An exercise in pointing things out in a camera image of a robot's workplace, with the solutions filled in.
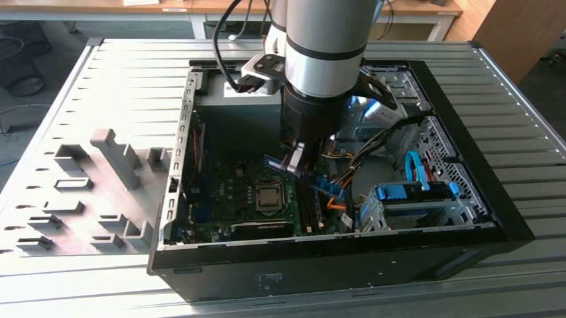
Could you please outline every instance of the metal table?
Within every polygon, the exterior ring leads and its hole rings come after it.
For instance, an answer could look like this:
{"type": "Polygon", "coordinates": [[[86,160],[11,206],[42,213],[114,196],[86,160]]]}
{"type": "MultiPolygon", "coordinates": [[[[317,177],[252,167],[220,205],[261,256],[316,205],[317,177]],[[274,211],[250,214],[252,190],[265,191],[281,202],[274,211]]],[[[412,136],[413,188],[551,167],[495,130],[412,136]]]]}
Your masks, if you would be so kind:
{"type": "MultiPolygon", "coordinates": [[[[31,196],[29,191],[42,191],[26,187],[38,180],[37,169],[52,161],[45,149],[65,142],[65,138],[80,142],[84,137],[73,127],[88,126],[92,117],[80,116],[88,109],[100,107],[98,113],[112,115],[101,116],[102,123],[97,124],[112,124],[117,136],[121,134],[122,141],[136,151],[170,147],[174,142],[176,123],[169,119],[169,111],[173,113],[180,106],[186,61],[213,58],[209,42],[104,40],[90,44],[0,195],[0,221],[23,204],[22,199],[31,196]],[[133,104],[141,109],[125,107],[133,104]],[[144,125],[153,131],[150,136],[134,132],[140,118],[149,118],[144,125]]],[[[224,58],[242,59],[256,54],[260,43],[222,43],[220,48],[224,58]]],[[[561,139],[480,48],[467,43],[379,42],[368,45],[365,57],[427,62],[536,241],[509,254],[488,258],[443,282],[201,305],[185,304],[165,283],[146,275],[145,254],[17,258],[11,252],[0,254],[0,312],[161,317],[225,312],[298,317],[294,312],[306,310],[316,311],[308,317],[563,315],[566,146],[561,139]]]]}

